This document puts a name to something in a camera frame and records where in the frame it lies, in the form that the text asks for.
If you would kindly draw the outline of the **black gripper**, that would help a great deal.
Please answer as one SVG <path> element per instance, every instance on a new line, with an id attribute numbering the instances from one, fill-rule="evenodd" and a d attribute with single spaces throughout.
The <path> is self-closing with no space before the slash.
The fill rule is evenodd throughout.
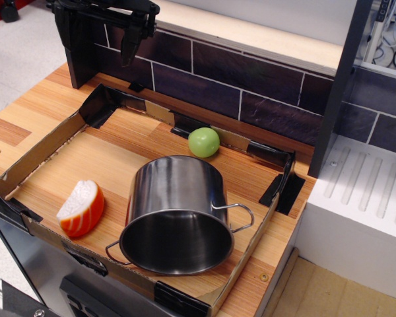
<path id="1" fill-rule="evenodd" d="M 77 44 L 77 15 L 122 29 L 123 67 L 132 64 L 142 37 L 154 35 L 156 16 L 160 13 L 160 7 L 152 1 L 48 1 L 47 8 L 55 16 L 61 43 L 65 48 L 74 48 Z"/>

